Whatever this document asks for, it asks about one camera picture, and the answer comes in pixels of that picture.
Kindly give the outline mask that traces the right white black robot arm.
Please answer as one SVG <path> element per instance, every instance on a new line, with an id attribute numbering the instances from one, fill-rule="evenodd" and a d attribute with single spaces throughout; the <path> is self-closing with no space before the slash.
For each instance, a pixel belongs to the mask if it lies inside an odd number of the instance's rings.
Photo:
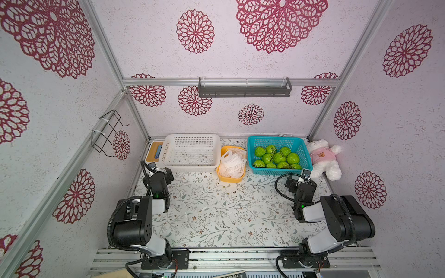
<path id="1" fill-rule="evenodd" d="M 280 196 L 293 202 L 293 213 L 298 222 L 324 221 L 327 225 L 318 234 L 303 239 L 297 250 L 282 251 L 277 256 L 275 265 L 281 274 L 284 272 L 280 265 L 288 269 L 297 266 L 318 270 L 328 268 L 328 255 L 375 236 L 375 224 L 352 195 L 333 193 L 314 202 L 318 185 L 306 169 L 302 174 L 279 176 L 273 186 Z"/>

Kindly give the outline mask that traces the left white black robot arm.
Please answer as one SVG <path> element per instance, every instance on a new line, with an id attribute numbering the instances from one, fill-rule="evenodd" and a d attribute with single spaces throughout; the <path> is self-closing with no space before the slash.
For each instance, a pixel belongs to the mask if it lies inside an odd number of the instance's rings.
<path id="1" fill-rule="evenodd" d="M 125 264 L 134 277 L 138 275 L 131 266 L 136 264 L 142 270 L 187 269 L 190 251 L 174 251 L 167 239 L 154 232 L 153 217 L 167 213 L 170 208 L 168 185 L 174 181 L 172 171 L 168 168 L 162 171 L 154 162 L 145 161 L 141 161 L 141 168 L 147 193 L 118 201 L 107 224 L 108 243 L 115 249 L 140 254 L 139 259 Z"/>

